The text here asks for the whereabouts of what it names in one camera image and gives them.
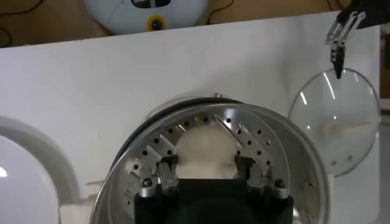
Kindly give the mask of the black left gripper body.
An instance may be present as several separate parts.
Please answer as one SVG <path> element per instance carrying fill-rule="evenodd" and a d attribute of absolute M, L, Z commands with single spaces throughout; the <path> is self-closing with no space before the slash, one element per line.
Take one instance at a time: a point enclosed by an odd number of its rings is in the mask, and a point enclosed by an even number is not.
<path fill-rule="evenodd" d="M 354 11 L 366 13 L 365 19 L 362 20 L 357 29 L 389 22 L 389 0 L 351 0 L 351 3 L 337 15 L 337 22 L 344 25 Z"/>

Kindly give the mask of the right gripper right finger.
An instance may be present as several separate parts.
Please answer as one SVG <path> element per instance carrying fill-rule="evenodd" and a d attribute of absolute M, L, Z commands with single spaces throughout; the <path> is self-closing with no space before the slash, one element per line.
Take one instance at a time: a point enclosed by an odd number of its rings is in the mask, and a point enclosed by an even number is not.
<path fill-rule="evenodd" d="M 244 180 L 248 191 L 257 195 L 270 195 L 272 198 L 288 198 L 289 192 L 282 179 L 275 179 L 272 167 L 262 168 L 253 158 L 236 155 L 235 179 Z"/>

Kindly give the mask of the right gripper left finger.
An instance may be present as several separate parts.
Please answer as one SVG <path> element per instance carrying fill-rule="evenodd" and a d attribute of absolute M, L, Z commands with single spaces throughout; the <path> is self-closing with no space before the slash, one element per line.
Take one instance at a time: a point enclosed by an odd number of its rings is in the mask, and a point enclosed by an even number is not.
<path fill-rule="evenodd" d="M 144 165 L 140 169 L 141 187 L 138 195 L 142 198 L 156 196 L 160 190 L 165 196 L 173 196 L 178 191 L 179 180 L 176 175 L 177 155 L 163 157 L 155 163 L 155 171 Z"/>

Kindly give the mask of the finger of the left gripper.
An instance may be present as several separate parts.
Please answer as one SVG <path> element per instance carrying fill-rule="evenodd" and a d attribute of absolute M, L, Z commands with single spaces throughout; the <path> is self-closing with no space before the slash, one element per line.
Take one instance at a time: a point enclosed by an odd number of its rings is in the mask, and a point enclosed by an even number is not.
<path fill-rule="evenodd" d="M 325 39 L 325 44 L 330 45 L 330 62 L 338 80 L 341 79 L 344 70 L 344 59 L 346 54 L 346 41 L 349 35 L 354 32 L 362 20 L 366 17 L 365 12 L 353 11 L 342 23 L 337 19 L 332 24 Z"/>
<path fill-rule="evenodd" d="M 381 47 L 385 68 L 389 69 L 389 24 L 383 24 L 381 28 Z"/>

